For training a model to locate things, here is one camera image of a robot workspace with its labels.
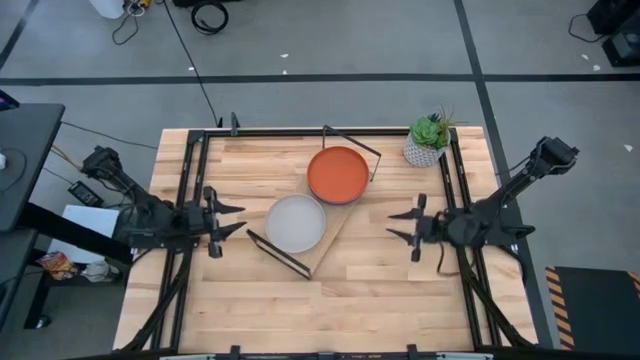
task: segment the succulent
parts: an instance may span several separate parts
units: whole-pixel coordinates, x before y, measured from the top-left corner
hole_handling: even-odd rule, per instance
[[[423,116],[411,125],[411,137],[416,145],[438,150],[448,145],[447,132],[451,125],[451,117],[447,117],[443,109],[440,113]]]

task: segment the orange bowl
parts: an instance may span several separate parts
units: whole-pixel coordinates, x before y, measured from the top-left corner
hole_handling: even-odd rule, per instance
[[[311,191],[330,204],[346,204],[360,197],[369,182],[369,166],[357,151],[332,146],[317,153],[307,168]]]

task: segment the wooden tabletop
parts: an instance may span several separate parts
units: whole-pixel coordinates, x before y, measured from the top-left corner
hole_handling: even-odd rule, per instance
[[[162,134],[150,187],[161,198],[176,198],[187,133],[188,129],[178,129]],[[459,127],[458,134],[472,197],[486,197],[497,185],[483,129]],[[223,203],[247,209],[222,216],[221,223],[248,224],[223,243],[222,259],[209,258],[207,241],[194,253],[181,353],[228,353],[231,345],[253,353],[405,351],[411,343],[420,351],[472,349],[460,277],[436,274],[438,245],[423,246],[421,262],[412,263],[406,243],[385,230],[413,230],[413,222],[387,217],[408,211],[420,192],[428,196],[425,213],[446,207],[439,166],[409,165],[402,155],[403,137],[357,139],[382,153],[380,167],[312,281],[257,249],[246,229],[261,230],[269,207],[295,189],[320,150],[321,138],[211,140],[205,185],[213,186]],[[328,138],[327,145],[358,149],[341,138]],[[361,153],[373,168],[375,158]],[[454,171],[450,153],[448,158]],[[460,205],[455,179],[454,188]],[[496,303],[522,335],[535,342],[517,262],[495,248],[483,251]],[[115,348],[132,339],[155,307],[164,259],[164,250],[154,250],[132,268]],[[457,271],[448,245],[442,270]],[[484,310],[477,299],[476,304],[483,341],[488,343]],[[172,321],[170,309],[165,345]]]

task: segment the potted plant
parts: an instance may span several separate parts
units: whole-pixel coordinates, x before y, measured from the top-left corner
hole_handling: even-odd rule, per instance
[[[411,131],[404,141],[405,159],[413,166],[435,165],[451,141],[449,128],[452,125],[451,116],[444,109],[419,118],[411,125]]]

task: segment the plant pot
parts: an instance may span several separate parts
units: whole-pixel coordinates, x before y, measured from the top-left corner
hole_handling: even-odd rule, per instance
[[[447,132],[447,135],[447,146],[449,146],[451,133]],[[413,142],[413,136],[411,136],[411,132],[409,132],[409,135],[407,135],[407,138],[404,140],[404,149],[402,152],[404,153],[404,158],[407,159],[411,165],[429,167],[438,163],[440,156],[447,151],[447,146],[436,150],[428,146],[417,145]]]

